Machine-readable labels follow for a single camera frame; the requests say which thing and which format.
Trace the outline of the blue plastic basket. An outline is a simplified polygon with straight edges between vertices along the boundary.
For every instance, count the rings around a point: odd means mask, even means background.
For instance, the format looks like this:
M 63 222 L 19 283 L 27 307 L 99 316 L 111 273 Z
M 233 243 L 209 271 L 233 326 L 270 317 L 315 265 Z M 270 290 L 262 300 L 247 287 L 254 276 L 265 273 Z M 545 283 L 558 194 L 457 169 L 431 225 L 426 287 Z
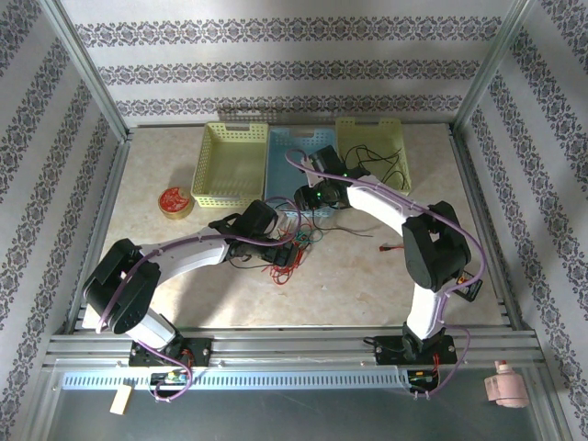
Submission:
M 336 145 L 333 128 L 299 126 L 274 127 L 268 132 L 265 199 L 294 199 L 295 191 L 308 183 L 306 175 L 286 160 L 286 152 L 301 149 L 307 155 L 323 147 Z

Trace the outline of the yellow plastic basket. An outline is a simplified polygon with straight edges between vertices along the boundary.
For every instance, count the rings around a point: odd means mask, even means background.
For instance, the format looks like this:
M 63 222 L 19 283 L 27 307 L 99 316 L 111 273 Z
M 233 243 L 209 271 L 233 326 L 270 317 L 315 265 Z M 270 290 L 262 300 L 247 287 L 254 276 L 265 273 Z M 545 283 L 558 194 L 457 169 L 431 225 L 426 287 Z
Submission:
M 412 180 L 401 122 L 382 118 L 362 122 L 338 118 L 335 122 L 337 149 L 348 168 L 364 167 L 381 183 L 408 195 Z
M 191 196 L 204 209 L 246 207 L 265 194 L 269 125 L 204 126 Z

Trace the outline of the grey metal sheet panel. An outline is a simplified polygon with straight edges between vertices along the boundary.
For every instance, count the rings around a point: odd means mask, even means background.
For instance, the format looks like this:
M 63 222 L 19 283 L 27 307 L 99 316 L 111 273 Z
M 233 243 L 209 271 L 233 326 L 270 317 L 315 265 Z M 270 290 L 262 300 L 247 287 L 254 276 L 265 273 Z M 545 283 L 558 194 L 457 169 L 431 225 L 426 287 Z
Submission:
M 68 390 L 49 441 L 542 441 L 528 409 L 484 399 L 414 401 L 385 390 L 196 391 L 170 404 Z

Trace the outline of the pink plastic bottle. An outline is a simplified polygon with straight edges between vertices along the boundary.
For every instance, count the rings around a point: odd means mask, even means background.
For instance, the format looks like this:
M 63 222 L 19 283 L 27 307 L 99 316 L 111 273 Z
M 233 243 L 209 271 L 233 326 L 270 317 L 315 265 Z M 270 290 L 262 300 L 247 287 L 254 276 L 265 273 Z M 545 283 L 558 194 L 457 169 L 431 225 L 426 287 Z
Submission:
M 525 408 L 529 404 L 522 376 L 506 360 L 494 362 L 495 374 L 484 380 L 487 400 L 506 408 Z

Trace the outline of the wide aluminium frame rail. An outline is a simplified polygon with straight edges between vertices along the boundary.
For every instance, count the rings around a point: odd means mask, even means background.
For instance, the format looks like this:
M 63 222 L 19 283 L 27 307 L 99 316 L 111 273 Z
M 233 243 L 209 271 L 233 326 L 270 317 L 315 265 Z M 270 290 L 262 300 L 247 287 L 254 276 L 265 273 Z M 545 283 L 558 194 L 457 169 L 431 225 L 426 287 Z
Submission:
M 545 356 L 533 331 L 513 331 L 505 326 L 473 327 L 466 335 L 449 330 L 465 368 L 488 368 L 506 360 L 516 368 L 542 365 Z M 401 335 L 399 327 L 299 327 L 187 329 L 188 338 L 212 340 L 210 364 L 214 368 L 323 369 L 369 368 L 375 365 L 374 349 L 366 337 Z M 54 335 L 41 358 L 45 368 L 125 368 L 131 340 L 125 335 L 95 334 L 82 330 Z

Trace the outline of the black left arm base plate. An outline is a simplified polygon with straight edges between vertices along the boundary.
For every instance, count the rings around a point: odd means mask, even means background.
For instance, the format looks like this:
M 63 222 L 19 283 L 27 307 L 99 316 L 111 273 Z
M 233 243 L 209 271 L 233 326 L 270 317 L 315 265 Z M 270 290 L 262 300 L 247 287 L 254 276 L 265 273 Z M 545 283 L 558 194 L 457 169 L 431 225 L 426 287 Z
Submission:
M 169 361 L 171 358 L 189 368 L 207 367 L 212 355 L 212 340 L 177 337 L 166 347 L 156 349 L 156 352 L 165 358 L 153 354 L 139 343 L 133 343 L 130 348 L 129 366 L 134 368 L 174 366 L 175 363 Z

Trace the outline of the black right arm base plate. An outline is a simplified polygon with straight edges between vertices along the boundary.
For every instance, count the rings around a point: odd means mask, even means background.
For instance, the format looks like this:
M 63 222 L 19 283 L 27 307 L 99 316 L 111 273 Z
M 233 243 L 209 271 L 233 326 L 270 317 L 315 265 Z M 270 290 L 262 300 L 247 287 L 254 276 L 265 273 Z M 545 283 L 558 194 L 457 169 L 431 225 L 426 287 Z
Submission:
M 454 340 L 449 335 L 443 335 L 420 352 L 416 352 L 414 346 L 409 347 L 399 335 L 376 336 L 373 338 L 373 346 L 379 366 L 433 365 L 434 355 L 438 356 L 441 365 L 454 365 L 458 361 Z

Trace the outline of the aluminium side rail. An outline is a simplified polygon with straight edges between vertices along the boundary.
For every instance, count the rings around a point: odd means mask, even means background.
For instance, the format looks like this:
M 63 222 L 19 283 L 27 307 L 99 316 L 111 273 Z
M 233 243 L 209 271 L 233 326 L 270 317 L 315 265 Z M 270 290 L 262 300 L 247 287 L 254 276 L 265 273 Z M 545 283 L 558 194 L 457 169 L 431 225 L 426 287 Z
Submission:
M 492 288 L 499 306 L 505 316 L 506 325 L 513 331 L 527 331 L 526 324 L 520 317 L 518 303 L 511 290 L 507 272 L 501 260 L 501 250 L 494 241 L 495 229 L 492 218 L 486 212 L 486 201 L 479 186 L 479 179 L 471 161 L 468 147 L 453 124 L 447 126 L 449 140 L 456 159 L 460 177 L 472 212 L 472 217 L 479 241 L 486 256 L 486 272 L 492 282 Z
M 80 270 L 73 299 L 61 328 L 62 334 L 72 334 L 75 331 L 76 324 L 79 321 L 79 314 L 85 308 L 86 299 L 84 285 L 100 260 L 107 237 L 107 230 L 119 193 L 120 183 L 128 160 L 130 145 L 131 136 L 128 136 L 126 140 L 119 144 L 117 152 L 113 158 L 108 180 L 105 183 L 104 192 L 100 201 L 99 211 L 96 215 L 94 229 L 85 253 L 84 264 Z

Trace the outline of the small wired connector board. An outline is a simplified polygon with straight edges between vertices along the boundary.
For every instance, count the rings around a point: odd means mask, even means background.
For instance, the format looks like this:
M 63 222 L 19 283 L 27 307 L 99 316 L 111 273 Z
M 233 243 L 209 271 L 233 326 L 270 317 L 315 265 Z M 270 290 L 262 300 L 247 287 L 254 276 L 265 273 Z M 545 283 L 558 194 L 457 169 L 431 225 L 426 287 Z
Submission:
M 440 383 L 439 372 L 433 369 L 416 369 L 408 371 L 409 382 L 414 387 L 434 388 Z
M 188 375 L 185 371 L 173 370 L 161 373 L 152 373 L 150 385 L 155 386 L 185 386 L 188 383 Z

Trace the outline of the aluminium frame post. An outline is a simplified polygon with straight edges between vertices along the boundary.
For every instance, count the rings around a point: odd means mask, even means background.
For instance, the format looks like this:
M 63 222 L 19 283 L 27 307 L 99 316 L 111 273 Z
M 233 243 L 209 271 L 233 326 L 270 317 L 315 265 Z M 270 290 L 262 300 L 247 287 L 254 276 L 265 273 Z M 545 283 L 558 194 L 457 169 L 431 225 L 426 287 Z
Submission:
M 129 137 L 130 129 L 121 116 L 115 100 L 108 92 L 93 60 L 79 36 L 73 21 L 69 18 L 62 0 L 38 0 L 43 13 L 54 28 L 57 37 L 70 54 L 75 69 L 88 86 L 92 97 L 97 102 L 119 141 Z
M 505 54 L 515 41 L 521 27 L 537 0 L 514 0 L 511 4 L 495 39 L 493 40 L 481 67 L 465 95 L 458 113 L 450 124 L 454 134 L 460 133 L 480 102 L 491 79 L 497 72 Z

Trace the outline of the beige tag on rail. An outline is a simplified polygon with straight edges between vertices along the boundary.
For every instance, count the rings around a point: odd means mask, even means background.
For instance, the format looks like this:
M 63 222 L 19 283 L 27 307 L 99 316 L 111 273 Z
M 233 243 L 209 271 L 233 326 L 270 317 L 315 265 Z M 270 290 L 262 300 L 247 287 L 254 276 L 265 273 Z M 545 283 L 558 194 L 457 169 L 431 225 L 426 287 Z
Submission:
M 120 385 L 117 389 L 109 411 L 115 415 L 123 415 L 132 393 L 132 386 Z

